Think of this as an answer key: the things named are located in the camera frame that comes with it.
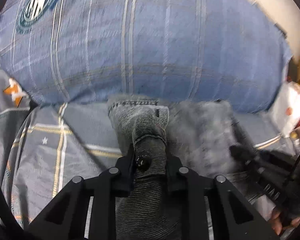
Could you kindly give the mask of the person's right hand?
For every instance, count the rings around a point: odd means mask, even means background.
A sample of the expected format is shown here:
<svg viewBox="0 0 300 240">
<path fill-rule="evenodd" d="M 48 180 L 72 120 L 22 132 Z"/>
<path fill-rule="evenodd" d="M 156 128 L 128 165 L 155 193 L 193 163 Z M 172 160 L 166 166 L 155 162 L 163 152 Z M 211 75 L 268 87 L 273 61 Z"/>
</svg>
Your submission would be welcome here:
<svg viewBox="0 0 300 240">
<path fill-rule="evenodd" d="M 278 236 L 281 234 L 282 231 L 297 228 L 300 224 L 300 217 L 294 218 L 290 221 L 290 224 L 286 226 L 283 226 L 282 224 L 284 220 L 285 219 L 283 215 L 281 215 L 281 210 L 277 207 L 273 208 L 268 223 Z"/>
</svg>

